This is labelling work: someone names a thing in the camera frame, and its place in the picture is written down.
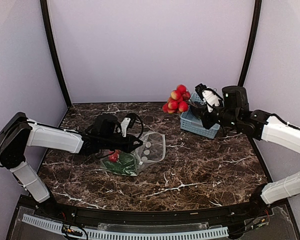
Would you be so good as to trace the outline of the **clear zip top bag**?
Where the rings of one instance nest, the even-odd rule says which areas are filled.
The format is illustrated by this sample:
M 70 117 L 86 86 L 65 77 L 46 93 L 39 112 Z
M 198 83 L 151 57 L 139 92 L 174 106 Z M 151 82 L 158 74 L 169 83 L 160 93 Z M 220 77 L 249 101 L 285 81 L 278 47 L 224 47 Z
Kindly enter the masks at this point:
M 164 134 L 148 131 L 141 136 L 141 140 L 143 141 L 142 146 L 138 147 L 131 153 L 127 153 L 133 154 L 135 157 L 137 176 L 149 166 L 161 162 L 166 156 L 166 136 Z M 110 151 L 106 151 L 105 155 L 106 157 L 110 156 Z

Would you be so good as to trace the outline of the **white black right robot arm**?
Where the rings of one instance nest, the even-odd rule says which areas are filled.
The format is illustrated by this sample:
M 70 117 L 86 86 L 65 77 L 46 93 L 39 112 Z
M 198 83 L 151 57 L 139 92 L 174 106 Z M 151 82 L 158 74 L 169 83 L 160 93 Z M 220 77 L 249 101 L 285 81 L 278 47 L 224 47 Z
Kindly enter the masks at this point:
M 300 154 L 300 127 L 284 121 L 275 113 L 263 110 L 251 111 L 247 91 L 242 86 L 226 86 L 222 95 L 210 87 L 199 84 L 195 92 L 205 103 L 196 109 L 205 129 L 218 124 L 258 141 L 280 145 Z M 282 199 L 300 194 L 300 171 L 276 182 L 261 186 L 245 205 L 245 213 L 256 217 L 270 205 Z

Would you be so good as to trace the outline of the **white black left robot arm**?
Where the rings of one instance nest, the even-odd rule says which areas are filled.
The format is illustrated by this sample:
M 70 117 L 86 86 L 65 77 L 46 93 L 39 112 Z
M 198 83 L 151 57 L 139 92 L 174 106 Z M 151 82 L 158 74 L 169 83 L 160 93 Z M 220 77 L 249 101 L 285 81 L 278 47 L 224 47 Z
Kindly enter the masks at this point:
M 131 153 L 143 145 L 141 136 L 129 134 L 139 116 L 129 113 L 123 121 L 112 114 L 98 115 L 84 131 L 49 126 L 16 113 L 0 131 L 0 168 L 6 168 L 22 183 L 41 210 L 50 218 L 61 213 L 53 194 L 25 157 L 27 147 L 43 147 L 90 156 L 101 150 L 114 154 L 117 150 Z

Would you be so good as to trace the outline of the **red fake tomato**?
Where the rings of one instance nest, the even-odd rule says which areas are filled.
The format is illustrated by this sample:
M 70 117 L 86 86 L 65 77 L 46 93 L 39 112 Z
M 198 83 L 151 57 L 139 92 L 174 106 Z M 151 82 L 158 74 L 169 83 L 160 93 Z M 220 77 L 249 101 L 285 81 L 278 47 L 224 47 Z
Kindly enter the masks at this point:
M 120 151 L 119 151 L 119 150 L 116 150 L 113 154 L 111 154 L 111 155 L 108 157 L 108 160 L 109 160 L 111 163 L 117 163 L 118 160 L 119 160 L 119 157 L 120 157 Z

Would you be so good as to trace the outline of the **green fake vegetable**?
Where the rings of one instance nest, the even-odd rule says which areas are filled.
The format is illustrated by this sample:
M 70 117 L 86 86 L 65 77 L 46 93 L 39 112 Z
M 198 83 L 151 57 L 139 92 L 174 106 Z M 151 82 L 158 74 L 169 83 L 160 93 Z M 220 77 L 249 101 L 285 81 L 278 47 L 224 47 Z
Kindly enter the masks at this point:
M 100 164 L 105 171 L 116 175 L 137 176 L 138 173 L 135 156 L 130 153 L 120 153 L 118 162 L 110 162 L 107 156 Z

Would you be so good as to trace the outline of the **light blue perforated basket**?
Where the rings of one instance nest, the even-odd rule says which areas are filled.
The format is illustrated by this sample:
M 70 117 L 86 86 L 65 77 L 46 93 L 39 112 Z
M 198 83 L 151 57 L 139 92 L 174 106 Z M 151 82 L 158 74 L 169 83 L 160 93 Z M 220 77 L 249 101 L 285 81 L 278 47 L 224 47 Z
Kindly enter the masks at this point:
M 196 118 L 189 109 L 187 112 L 183 112 L 180 115 L 180 128 L 209 139 L 214 139 L 220 126 L 215 124 L 210 129 L 204 128 L 202 121 L 199 118 Z

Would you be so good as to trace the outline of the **black front mounting rail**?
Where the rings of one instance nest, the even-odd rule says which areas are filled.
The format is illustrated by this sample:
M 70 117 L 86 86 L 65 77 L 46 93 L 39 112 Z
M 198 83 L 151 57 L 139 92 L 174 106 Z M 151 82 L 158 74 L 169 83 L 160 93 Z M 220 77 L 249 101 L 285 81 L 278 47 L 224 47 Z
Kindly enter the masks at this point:
M 251 204 L 248 202 L 223 207 L 183 211 L 101 210 L 57 203 L 52 209 L 46 207 L 42 212 L 50 217 L 85 226 L 96 226 L 100 223 L 145 226 L 147 224 L 172 225 L 201 222 L 233 225 L 242 224 L 245 220 L 266 214 L 263 208 L 255 203 Z

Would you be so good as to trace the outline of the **black corner frame post right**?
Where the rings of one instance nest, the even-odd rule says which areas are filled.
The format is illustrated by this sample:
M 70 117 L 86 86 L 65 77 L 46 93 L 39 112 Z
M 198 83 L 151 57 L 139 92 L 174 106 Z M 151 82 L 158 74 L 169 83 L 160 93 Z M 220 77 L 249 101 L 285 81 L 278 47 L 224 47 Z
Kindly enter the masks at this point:
M 248 74 L 248 70 L 250 67 L 253 50 L 254 50 L 254 46 L 255 46 L 255 41 L 256 41 L 256 37 L 257 37 L 261 10 L 262 10 L 262 0 L 255 0 L 248 42 L 247 42 L 247 46 L 246 46 L 246 51 L 245 51 L 245 55 L 244 55 L 244 59 L 243 59 L 243 63 L 242 63 L 240 76 L 239 76 L 238 83 L 237 83 L 237 85 L 239 87 L 244 86 L 246 78 L 247 78 L 247 74 Z

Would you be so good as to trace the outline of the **black corner frame post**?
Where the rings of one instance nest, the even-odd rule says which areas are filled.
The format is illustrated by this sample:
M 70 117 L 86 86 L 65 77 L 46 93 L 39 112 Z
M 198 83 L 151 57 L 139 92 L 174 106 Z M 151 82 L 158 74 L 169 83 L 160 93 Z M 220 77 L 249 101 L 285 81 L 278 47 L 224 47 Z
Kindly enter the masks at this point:
M 50 13 L 49 13 L 49 7 L 48 7 L 48 1 L 47 0 L 40 0 L 40 8 L 41 8 L 41 14 L 43 19 L 43 25 L 45 30 L 45 35 L 48 43 L 48 48 L 50 52 L 50 56 L 52 59 L 53 67 L 55 70 L 55 74 L 57 77 L 57 81 L 62 93 L 62 97 L 64 99 L 64 102 L 66 104 L 66 107 L 69 109 L 72 106 L 72 101 L 66 86 L 66 82 L 63 76 L 59 56 L 57 53 L 56 43 L 54 39 L 51 19 L 50 19 Z
M 261 10 L 262 10 L 262 0 L 255 0 L 248 42 L 247 42 L 247 46 L 246 46 L 246 51 L 245 51 L 245 55 L 244 55 L 244 59 L 243 59 L 243 63 L 242 63 L 240 76 L 239 76 L 238 83 L 237 83 L 237 85 L 239 87 L 244 86 L 246 78 L 247 78 L 247 74 L 248 74 L 248 70 L 250 67 L 253 50 L 254 50 L 254 46 L 255 46 L 255 41 L 256 41 L 256 37 L 257 37 Z

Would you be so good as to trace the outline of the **black corner frame post left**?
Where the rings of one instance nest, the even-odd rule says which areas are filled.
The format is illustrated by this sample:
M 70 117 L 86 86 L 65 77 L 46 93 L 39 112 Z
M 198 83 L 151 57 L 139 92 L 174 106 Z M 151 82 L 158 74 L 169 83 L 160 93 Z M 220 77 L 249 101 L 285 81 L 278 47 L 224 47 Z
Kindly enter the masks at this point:
M 50 19 L 50 13 L 49 13 L 49 7 L 48 7 L 48 1 L 47 0 L 40 0 L 40 8 L 41 8 L 41 14 L 43 19 L 43 25 L 45 30 L 45 35 L 48 43 L 48 48 L 50 52 L 50 56 L 52 59 L 53 67 L 55 70 L 55 74 L 57 77 L 57 81 L 62 93 L 62 97 L 64 99 L 64 102 L 66 104 L 66 107 L 69 109 L 72 106 L 72 101 L 66 86 L 66 82 L 63 76 L 59 56 L 57 53 L 56 43 L 54 39 L 51 19 Z

